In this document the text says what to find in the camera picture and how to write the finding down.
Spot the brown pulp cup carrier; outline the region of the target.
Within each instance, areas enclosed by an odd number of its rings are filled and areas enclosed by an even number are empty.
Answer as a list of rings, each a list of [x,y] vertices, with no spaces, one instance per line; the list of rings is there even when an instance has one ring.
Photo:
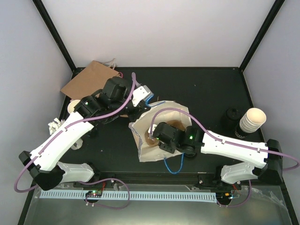
[[[173,126],[181,131],[184,131],[185,130],[185,127],[183,126],[183,124],[179,121],[179,120],[170,120],[170,121],[167,121],[166,122],[168,125],[170,126]],[[145,134],[144,134],[144,137],[145,137],[145,141],[146,143],[150,146],[150,147],[154,147],[154,146],[157,146],[158,143],[159,143],[159,140],[158,139],[150,139],[149,138],[149,133],[148,133],[148,130],[145,131]]]

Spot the blue checkered paper bag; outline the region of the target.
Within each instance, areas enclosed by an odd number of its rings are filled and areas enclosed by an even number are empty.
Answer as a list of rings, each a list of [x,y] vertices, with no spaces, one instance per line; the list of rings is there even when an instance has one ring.
[[[135,122],[129,124],[133,134],[137,150],[138,159],[141,163],[166,161],[175,156],[184,157],[184,154],[194,154],[195,148],[188,141],[193,140],[194,134],[188,132],[192,128],[191,118],[185,115],[189,113],[189,108],[174,101],[156,102],[149,111],[143,113]],[[181,131],[166,122],[170,120],[179,120],[185,127]],[[152,125],[157,125],[153,136],[159,142],[176,143],[177,149],[174,154],[163,151],[159,146],[150,147],[145,141],[145,131]]]

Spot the black plastic cup lid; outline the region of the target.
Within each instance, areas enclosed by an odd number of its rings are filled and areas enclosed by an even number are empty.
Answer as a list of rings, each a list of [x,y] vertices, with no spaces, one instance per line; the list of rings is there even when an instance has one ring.
[[[197,156],[197,153],[194,153],[194,154],[184,154],[184,158],[186,159],[186,160],[193,160],[193,159],[195,159],[195,157]]]

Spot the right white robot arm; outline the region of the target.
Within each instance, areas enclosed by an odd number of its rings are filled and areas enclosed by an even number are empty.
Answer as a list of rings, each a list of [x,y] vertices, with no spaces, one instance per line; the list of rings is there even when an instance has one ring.
[[[269,139],[266,143],[247,142],[211,131],[205,133],[193,126],[180,130],[165,122],[152,125],[148,134],[159,141],[160,149],[171,154],[179,151],[184,156],[193,158],[199,152],[240,161],[216,170],[213,183],[219,189],[242,180],[260,180],[271,185],[283,183],[283,158],[277,140]]]

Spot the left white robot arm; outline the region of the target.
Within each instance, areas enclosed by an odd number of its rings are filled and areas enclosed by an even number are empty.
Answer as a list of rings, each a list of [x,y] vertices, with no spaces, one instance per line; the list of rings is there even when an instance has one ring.
[[[132,74],[132,83],[117,76],[109,78],[102,89],[77,102],[65,122],[43,144],[19,155],[24,170],[29,171],[37,186],[44,191],[64,182],[76,181],[96,187],[101,176],[94,166],[90,163],[62,163],[61,157],[99,123],[107,124],[122,115],[135,122],[150,109],[147,98],[151,95],[146,85],[138,84],[135,74]]]

